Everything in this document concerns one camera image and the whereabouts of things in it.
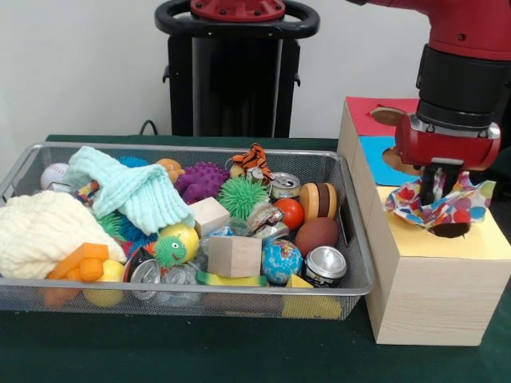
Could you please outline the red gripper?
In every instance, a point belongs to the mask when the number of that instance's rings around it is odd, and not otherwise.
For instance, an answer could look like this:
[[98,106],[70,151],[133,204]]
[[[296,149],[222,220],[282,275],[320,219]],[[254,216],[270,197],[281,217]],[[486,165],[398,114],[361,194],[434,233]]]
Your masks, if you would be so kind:
[[425,167],[421,178],[421,205],[435,200],[434,177],[442,165],[445,176],[442,195],[447,196],[462,170],[482,171],[496,159],[501,130],[492,123],[478,130],[456,130],[428,124],[414,114],[401,117],[395,131],[396,151],[405,164]]

